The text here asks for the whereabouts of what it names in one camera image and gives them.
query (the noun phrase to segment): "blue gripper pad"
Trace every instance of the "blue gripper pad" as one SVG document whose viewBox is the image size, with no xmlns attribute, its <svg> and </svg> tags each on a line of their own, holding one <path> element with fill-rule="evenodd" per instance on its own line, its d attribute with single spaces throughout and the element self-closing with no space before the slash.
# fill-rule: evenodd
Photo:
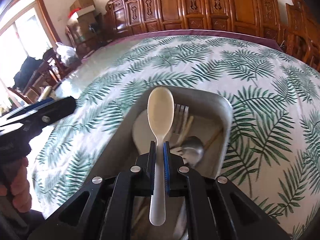
<svg viewBox="0 0 320 240">
<path fill-rule="evenodd" d="M 170 190 L 170 171 L 169 171 L 169 160 L 168 154 L 170 154 L 169 142 L 163 143 L 163 161 L 164 161 L 164 186 L 165 191 L 169 194 Z"/>
</svg>

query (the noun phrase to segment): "plastic bag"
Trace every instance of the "plastic bag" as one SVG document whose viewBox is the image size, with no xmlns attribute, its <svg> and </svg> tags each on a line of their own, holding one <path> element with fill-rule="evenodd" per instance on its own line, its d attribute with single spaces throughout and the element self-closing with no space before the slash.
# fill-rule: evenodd
<svg viewBox="0 0 320 240">
<path fill-rule="evenodd" d="M 69 66 L 71 63 L 78 60 L 78 56 L 74 48 L 56 42 L 58 48 L 57 53 L 61 55 L 61 61 L 64 65 Z"/>
</svg>

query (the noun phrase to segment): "wooden furniture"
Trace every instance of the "wooden furniture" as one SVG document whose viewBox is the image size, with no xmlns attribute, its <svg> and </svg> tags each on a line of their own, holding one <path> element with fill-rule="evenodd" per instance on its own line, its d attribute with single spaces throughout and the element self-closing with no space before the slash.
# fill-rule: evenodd
<svg viewBox="0 0 320 240">
<path fill-rule="evenodd" d="M 59 80 L 61 80 L 64 75 L 65 75 L 65 66 L 62 64 L 62 62 L 60 62 L 60 60 L 57 58 L 57 55 L 55 53 L 55 51 L 53 50 L 53 48 L 47 50 L 43 56 L 42 59 L 45 62 L 48 62 L 48 64 L 50 66 L 55 65 L 59 71 L 59 76 L 60 78 L 56 75 L 55 71 L 51 68 L 49 70 L 51 76 L 53 77 L 53 79 L 58 82 Z"/>
<path fill-rule="evenodd" d="M 18 92 L 17 90 L 8 87 L 7 88 L 11 93 L 17 95 L 19 98 L 21 98 L 26 104 L 32 104 L 32 101 L 25 95 L 23 95 L 22 93 Z"/>
<path fill-rule="evenodd" d="M 104 36 L 104 32 L 99 30 L 97 33 L 92 33 L 92 36 L 84 41 L 76 41 L 72 34 L 72 30 L 68 26 L 66 26 L 66 35 L 72 44 L 72 47 L 76 49 L 76 53 L 80 59 L 82 59 L 90 51 L 97 50 L 100 47 L 105 46 L 105 41 L 107 40 Z"/>
<path fill-rule="evenodd" d="M 110 0 L 104 21 L 114 39 L 139 33 L 206 29 L 277 40 L 277 0 Z"/>
<path fill-rule="evenodd" d="M 303 0 L 292 2 L 285 25 L 277 0 L 109 0 L 103 30 L 112 39 L 178 29 L 249 34 L 319 68 L 320 26 Z"/>
<path fill-rule="evenodd" d="M 59 80 L 55 79 L 51 66 L 47 61 L 44 61 L 37 70 L 33 72 L 28 84 L 22 91 L 23 96 L 27 96 L 31 101 L 41 95 L 40 87 L 54 87 Z"/>
</svg>

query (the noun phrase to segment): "wooden chopstick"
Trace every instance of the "wooden chopstick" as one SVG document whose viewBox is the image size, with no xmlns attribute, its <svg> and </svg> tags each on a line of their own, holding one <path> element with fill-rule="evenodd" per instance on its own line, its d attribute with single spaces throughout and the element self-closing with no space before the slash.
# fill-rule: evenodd
<svg viewBox="0 0 320 240">
<path fill-rule="evenodd" d="M 211 138 L 207 141 L 207 143 L 203 147 L 204 151 L 206 151 L 211 146 L 211 144 L 216 140 L 216 138 L 221 132 L 223 132 L 223 128 L 221 128 L 219 131 L 217 131 L 211 136 Z"/>
</svg>

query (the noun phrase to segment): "carved wood panel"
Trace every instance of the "carved wood panel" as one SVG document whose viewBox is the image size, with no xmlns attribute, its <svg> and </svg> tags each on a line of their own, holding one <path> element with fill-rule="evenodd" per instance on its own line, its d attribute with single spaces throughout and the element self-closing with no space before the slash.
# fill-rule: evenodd
<svg viewBox="0 0 320 240">
<path fill-rule="evenodd" d="M 258 0 L 258 7 L 260 36 L 277 41 L 280 24 L 278 0 Z"/>
<path fill-rule="evenodd" d="M 156 3 L 155 0 L 140 0 L 142 4 L 142 18 L 143 21 L 151 21 L 156 19 Z"/>
<path fill-rule="evenodd" d="M 139 0 L 144 32 L 160 31 L 156 0 Z"/>
<path fill-rule="evenodd" d="M 181 0 L 182 15 L 187 29 L 207 29 L 204 0 Z"/>
<path fill-rule="evenodd" d="M 205 7 L 209 29 L 231 31 L 229 0 L 205 0 Z"/>
<path fill-rule="evenodd" d="M 185 28 L 181 13 L 181 0 L 156 0 L 156 4 L 158 8 L 158 19 L 162 30 Z"/>
<path fill-rule="evenodd" d="M 110 0 L 103 32 L 119 38 L 188 28 L 232 31 L 286 41 L 290 55 L 318 65 L 311 54 L 320 48 L 320 26 L 303 0 L 292 2 L 289 26 L 283 27 L 277 0 Z"/>
<path fill-rule="evenodd" d="M 261 36 L 257 0 L 229 0 L 232 31 Z"/>
<path fill-rule="evenodd" d="M 107 15 L 111 17 L 109 20 L 113 23 L 112 34 L 116 38 L 132 35 L 127 9 L 125 7 L 127 1 L 130 0 L 109 0 L 106 5 Z"/>
</svg>

